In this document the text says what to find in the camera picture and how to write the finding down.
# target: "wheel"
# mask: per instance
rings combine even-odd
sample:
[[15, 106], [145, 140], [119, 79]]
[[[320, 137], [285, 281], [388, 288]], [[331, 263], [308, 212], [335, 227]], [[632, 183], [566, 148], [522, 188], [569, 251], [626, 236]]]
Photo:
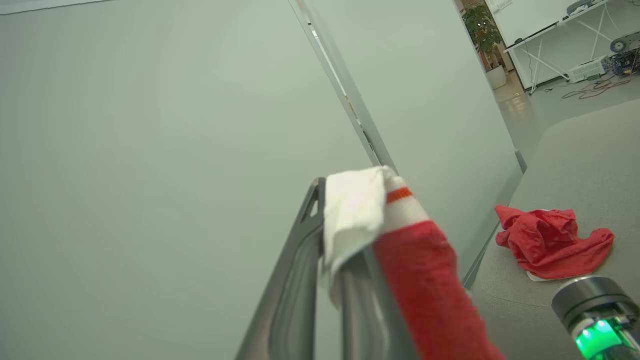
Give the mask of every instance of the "wheel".
[[611, 43], [611, 51], [616, 54], [622, 53], [627, 48], [627, 43], [624, 40], [613, 40]]

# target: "tangled cable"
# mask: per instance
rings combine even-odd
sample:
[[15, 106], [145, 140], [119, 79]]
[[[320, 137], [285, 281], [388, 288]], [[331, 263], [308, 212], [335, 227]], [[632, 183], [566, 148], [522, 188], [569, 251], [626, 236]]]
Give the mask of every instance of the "tangled cable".
[[[606, 80], [600, 80], [597, 81], [596, 83], [593, 84], [589, 84], [587, 86], [585, 86], [582, 90], [576, 90], [576, 91], [572, 91], [572, 92], [568, 92], [565, 96], [562, 96], [563, 99], [568, 99], [572, 96], [576, 96], [578, 94], [580, 94], [580, 97], [578, 98], [578, 100], [582, 100], [582, 99], [589, 99], [590, 97], [596, 97], [600, 94], [602, 94], [603, 92], [607, 91], [610, 88], [614, 88], [616, 86], [620, 86], [620, 85], [624, 85], [624, 84], [628, 84], [631, 82], [631, 79], [633, 77], [634, 74], [634, 69], [636, 68], [636, 60], [638, 57], [638, 53], [640, 53], [640, 51], [636, 52], [636, 55], [634, 56], [634, 62], [631, 65], [631, 71], [629, 72], [629, 78], [624, 80], [624, 81], [618, 81], [618, 82], [613, 82], [611, 81], [611, 79], [615, 76], [612, 75], [610, 78], [606, 79]], [[591, 92], [595, 92], [595, 95], [589, 95], [589, 96], [585, 96]]]

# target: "electronic device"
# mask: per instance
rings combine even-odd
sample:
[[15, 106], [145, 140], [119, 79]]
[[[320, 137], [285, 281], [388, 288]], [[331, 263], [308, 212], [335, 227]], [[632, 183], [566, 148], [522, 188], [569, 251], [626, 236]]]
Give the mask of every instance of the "electronic device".
[[585, 359], [640, 359], [640, 307], [608, 277], [571, 280], [551, 308]]
[[587, 10], [588, 8], [592, 7], [593, 5], [596, 5], [597, 3], [601, 3], [602, 1], [603, 0], [579, 0], [569, 5], [569, 7], [566, 9], [566, 13], [569, 16], [573, 16], [579, 12]]
[[640, 31], [619, 37], [611, 42], [611, 51], [620, 54], [626, 50], [633, 50], [640, 47]]
[[640, 49], [627, 50], [624, 53], [615, 54], [611, 56], [609, 62], [614, 74], [618, 76], [630, 74], [632, 67], [635, 68], [634, 70], [637, 70], [638, 65], [640, 65], [638, 64], [640, 63]]
[[609, 68], [609, 57], [607, 55], [601, 56], [597, 59], [582, 63], [573, 69], [569, 70], [569, 81], [571, 83], [577, 83], [579, 81], [587, 80], [590, 76], [604, 75]]

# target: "white cloth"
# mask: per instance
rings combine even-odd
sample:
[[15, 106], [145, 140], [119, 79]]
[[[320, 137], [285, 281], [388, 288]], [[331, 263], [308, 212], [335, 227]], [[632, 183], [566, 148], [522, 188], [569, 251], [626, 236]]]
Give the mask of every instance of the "white cloth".
[[531, 279], [531, 281], [535, 281], [535, 282], [541, 282], [541, 281], [555, 281], [555, 280], [567, 280], [567, 279], [573, 279], [574, 277], [583, 277], [583, 276], [589, 276], [591, 275], [591, 273], [589, 274], [584, 274], [584, 275], [580, 275], [580, 276], [571, 276], [571, 277], [562, 277], [560, 279], [543, 279], [541, 277], [537, 277], [535, 275], [533, 275], [532, 273], [527, 271], [527, 276]]
[[371, 244], [384, 224], [385, 181], [395, 177], [389, 167], [373, 167], [330, 175], [324, 194], [324, 259], [321, 283], [339, 304], [336, 274], [355, 254]]

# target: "gray sofa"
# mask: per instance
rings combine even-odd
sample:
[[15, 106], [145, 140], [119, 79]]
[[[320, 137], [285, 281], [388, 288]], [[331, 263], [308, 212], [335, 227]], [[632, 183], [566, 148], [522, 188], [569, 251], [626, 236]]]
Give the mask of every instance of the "gray sofa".
[[[611, 229], [613, 249], [595, 274], [611, 277], [640, 302], [640, 114], [594, 114], [543, 135], [510, 206], [573, 209], [581, 238]], [[507, 359], [582, 359], [550, 306], [564, 282], [529, 280], [509, 249], [490, 242], [472, 293]]]

